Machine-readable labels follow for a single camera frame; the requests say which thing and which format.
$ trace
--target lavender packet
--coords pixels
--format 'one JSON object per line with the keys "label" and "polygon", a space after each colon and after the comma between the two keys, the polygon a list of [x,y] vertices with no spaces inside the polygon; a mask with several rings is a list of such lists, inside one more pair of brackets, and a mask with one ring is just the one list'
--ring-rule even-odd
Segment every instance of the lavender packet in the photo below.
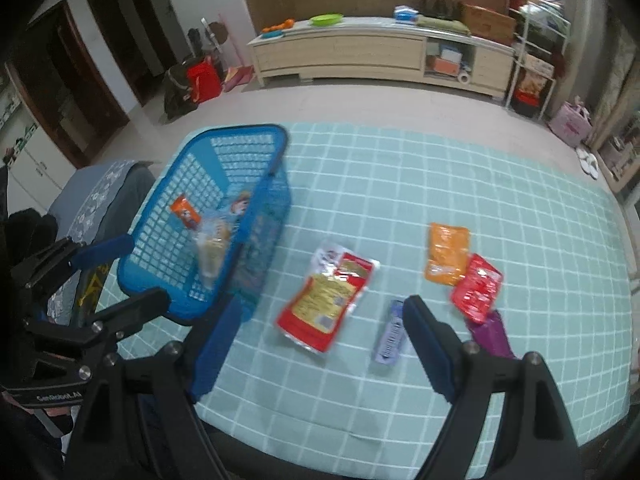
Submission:
{"label": "lavender packet", "polygon": [[474,341],[484,348],[489,354],[496,357],[517,359],[511,351],[509,339],[502,323],[500,312],[492,310],[482,324],[476,324],[466,320],[466,327],[471,332]]}
{"label": "lavender packet", "polygon": [[386,322],[385,331],[378,342],[378,349],[374,356],[377,363],[393,366],[400,357],[402,343],[406,338],[404,324],[402,323],[401,300],[393,300],[389,306],[389,319]]}

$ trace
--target screw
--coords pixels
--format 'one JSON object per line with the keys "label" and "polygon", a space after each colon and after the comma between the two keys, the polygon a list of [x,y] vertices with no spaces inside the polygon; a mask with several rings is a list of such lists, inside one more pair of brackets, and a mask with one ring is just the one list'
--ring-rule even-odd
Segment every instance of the screw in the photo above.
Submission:
{"label": "screw", "polygon": [[102,360],[106,366],[113,366],[118,362],[118,354],[110,353],[104,356]]}
{"label": "screw", "polygon": [[527,360],[532,365],[539,365],[542,362],[542,356],[538,352],[531,352],[527,355]]}
{"label": "screw", "polygon": [[471,340],[463,342],[462,349],[463,351],[465,351],[466,354],[469,354],[469,355],[475,355],[480,351],[480,347],[478,346],[478,343]]}
{"label": "screw", "polygon": [[91,379],[91,368],[87,365],[82,365],[78,368],[78,377],[80,377],[83,381],[88,381]]}
{"label": "screw", "polygon": [[169,341],[164,345],[164,351],[169,355],[178,355],[182,351],[182,343],[180,341]]}

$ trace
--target curtain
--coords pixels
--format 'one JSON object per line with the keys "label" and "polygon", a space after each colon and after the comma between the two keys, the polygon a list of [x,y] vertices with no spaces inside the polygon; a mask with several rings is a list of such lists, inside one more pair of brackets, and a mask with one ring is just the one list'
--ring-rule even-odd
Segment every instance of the curtain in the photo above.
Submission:
{"label": "curtain", "polygon": [[609,79],[596,111],[591,117],[593,130],[586,144],[597,150],[614,133],[616,125],[640,104],[638,91],[640,62],[636,59],[636,44],[626,28],[620,25],[616,53]]}

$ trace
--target pink bag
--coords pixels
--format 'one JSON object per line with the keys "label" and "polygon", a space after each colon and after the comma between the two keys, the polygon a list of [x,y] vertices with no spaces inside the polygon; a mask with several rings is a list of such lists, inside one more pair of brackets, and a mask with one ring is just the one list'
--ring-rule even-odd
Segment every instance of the pink bag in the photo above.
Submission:
{"label": "pink bag", "polygon": [[572,148],[576,148],[591,133],[588,111],[580,105],[565,102],[549,121],[549,129]]}

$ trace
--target basket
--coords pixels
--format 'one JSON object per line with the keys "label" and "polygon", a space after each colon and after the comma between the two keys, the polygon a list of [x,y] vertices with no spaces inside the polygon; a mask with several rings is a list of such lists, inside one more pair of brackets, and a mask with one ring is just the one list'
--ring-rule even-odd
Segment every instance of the basket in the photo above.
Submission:
{"label": "basket", "polygon": [[[276,124],[206,130],[189,140],[158,181],[133,228],[133,252],[118,264],[118,284],[132,295],[161,286],[171,297],[168,317],[192,324],[223,293],[242,304],[249,319],[290,207],[282,163],[286,130]],[[216,208],[225,197],[249,189],[252,196],[232,237],[212,288],[198,275],[191,232],[169,210],[184,193],[196,211]]]}

